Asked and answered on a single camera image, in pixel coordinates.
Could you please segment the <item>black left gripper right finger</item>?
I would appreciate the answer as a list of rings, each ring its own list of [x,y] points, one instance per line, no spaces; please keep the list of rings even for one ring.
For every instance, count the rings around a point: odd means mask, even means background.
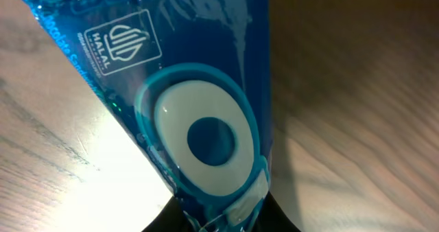
[[[253,226],[253,232],[300,232],[268,192]]]

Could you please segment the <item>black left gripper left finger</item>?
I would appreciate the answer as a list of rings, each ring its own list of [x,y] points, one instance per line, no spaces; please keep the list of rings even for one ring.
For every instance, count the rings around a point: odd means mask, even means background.
[[[186,219],[178,200],[172,197],[142,232],[192,232],[192,226]]]

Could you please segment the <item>blue Oreo cookie pack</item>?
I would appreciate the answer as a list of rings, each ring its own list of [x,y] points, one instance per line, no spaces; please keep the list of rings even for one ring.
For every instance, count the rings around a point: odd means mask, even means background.
[[[270,188],[268,0],[23,0],[196,231],[250,231]]]

